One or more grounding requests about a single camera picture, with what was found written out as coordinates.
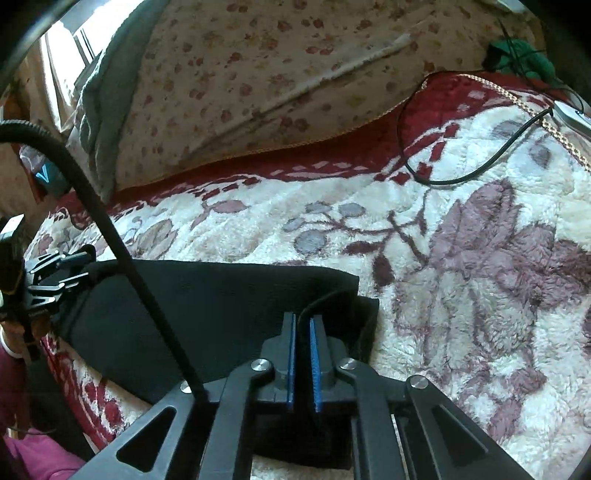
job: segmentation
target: black cloth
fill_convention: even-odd
[[[205,262],[136,260],[135,266],[204,383],[259,357],[263,341],[280,334],[284,312],[306,319],[322,314],[327,335],[344,341],[350,356],[369,359],[378,301],[357,295],[354,275],[321,267]],[[171,353],[115,261],[94,262],[84,271],[94,285],[61,304],[53,319],[59,335],[102,375],[156,403],[182,380]],[[348,468],[347,421],[304,423],[292,419],[286,431],[285,419],[262,420],[255,451]]]

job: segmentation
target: white device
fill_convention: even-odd
[[[570,105],[556,100],[554,102],[554,113],[562,123],[591,140],[591,118],[583,112],[579,112]]]

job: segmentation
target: gray blanket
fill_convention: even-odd
[[[121,129],[138,81],[152,30],[169,0],[144,0],[117,29],[86,82],[80,143],[89,155],[92,180],[103,202],[115,189],[115,162]]]

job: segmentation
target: green cloth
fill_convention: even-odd
[[[144,0],[131,12],[104,49],[80,94],[84,110],[80,144],[89,155],[90,173],[103,202],[115,190],[121,129],[131,107],[146,46],[168,2]]]
[[[557,86],[556,70],[546,56],[537,51],[524,40],[499,40],[491,43],[492,47],[503,52],[501,59],[497,62],[495,70],[507,74],[521,74],[531,79],[542,80],[550,86]]]

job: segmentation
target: bed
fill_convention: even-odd
[[[401,11],[371,2],[357,12],[356,52],[381,52],[368,60],[353,56],[347,42],[327,40],[334,37],[328,28],[349,31],[339,20],[350,12],[338,2],[295,0],[291,20],[275,16],[268,25],[256,10],[265,5],[228,2],[216,20],[227,32],[212,27],[199,43],[188,40],[199,40],[191,25],[215,15],[171,0],[142,59],[109,174],[108,212],[134,258],[322,265],[358,275],[359,294],[380,300],[371,360],[379,373],[427,376],[536,480],[566,479],[591,443],[591,230],[584,220],[591,143],[548,119],[476,180],[452,189],[414,181],[395,136],[400,102],[426,73],[478,68],[487,35],[498,32],[477,3],[407,4]],[[236,25],[254,30],[238,37]],[[398,29],[395,41],[386,42],[384,25]],[[292,62],[275,41],[305,31],[324,44],[304,49],[300,61],[313,73],[304,85],[290,77],[301,65],[281,70]],[[380,34],[384,42],[373,41]],[[253,58],[234,49],[244,35],[256,35]],[[445,51],[461,55],[441,55],[440,39],[452,37],[457,49]],[[207,64],[198,48],[226,61]],[[246,60],[262,66],[238,68]],[[189,67],[191,81],[182,77]],[[243,70],[253,85],[266,86],[256,102],[244,86],[251,83],[238,77]],[[208,95],[221,100],[203,103]],[[195,103],[185,108],[188,101]],[[515,77],[442,73],[405,112],[405,155],[421,175],[459,177],[549,102]],[[96,167],[77,145],[76,129],[69,147],[85,168]],[[95,180],[104,193],[106,184]],[[96,247],[98,260],[113,258],[69,194],[27,257],[84,244]],[[50,336],[44,345],[98,449],[149,408],[62,340]],[[252,477],[352,473],[256,458]]]

